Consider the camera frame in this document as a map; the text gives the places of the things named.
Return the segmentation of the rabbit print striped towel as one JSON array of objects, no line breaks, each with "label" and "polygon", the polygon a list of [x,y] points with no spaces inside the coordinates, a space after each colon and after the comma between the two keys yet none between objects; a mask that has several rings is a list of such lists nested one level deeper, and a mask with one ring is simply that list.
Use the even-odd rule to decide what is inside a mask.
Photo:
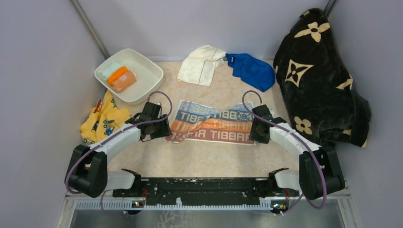
[{"label": "rabbit print striped towel", "polygon": [[180,100],[171,121],[172,134],[165,140],[171,143],[198,140],[255,145],[250,139],[252,122],[253,116],[242,103],[218,111],[196,102]]}]

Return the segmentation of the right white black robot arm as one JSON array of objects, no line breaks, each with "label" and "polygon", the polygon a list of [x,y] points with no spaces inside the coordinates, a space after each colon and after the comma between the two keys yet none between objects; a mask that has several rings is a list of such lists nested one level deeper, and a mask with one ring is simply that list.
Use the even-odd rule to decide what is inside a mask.
[{"label": "right white black robot arm", "polygon": [[345,179],[335,148],[320,146],[293,130],[284,119],[255,118],[250,139],[258,143],[273,141],[298,159],[298,171],[281,168],[269,174],[268,191],[274,196],[286,189],[301,192],[315,200],[345,188]]}]

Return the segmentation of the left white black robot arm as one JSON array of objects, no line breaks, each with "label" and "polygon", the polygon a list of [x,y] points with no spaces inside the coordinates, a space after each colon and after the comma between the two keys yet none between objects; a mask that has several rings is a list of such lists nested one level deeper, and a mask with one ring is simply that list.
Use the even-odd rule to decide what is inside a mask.
[{"label": "left white black robot arm", "polygon": [[64,180],[71,194],[83,193],[96,198],[106,191],[124,190],[130,196],[142,192],[139,175],[131,170],[109,171],[109,162],[128,146],[147,135],[151,139],[170,135],[168,116],[148,121],[134,120],[90,146],[80,144],[73,149]]}]

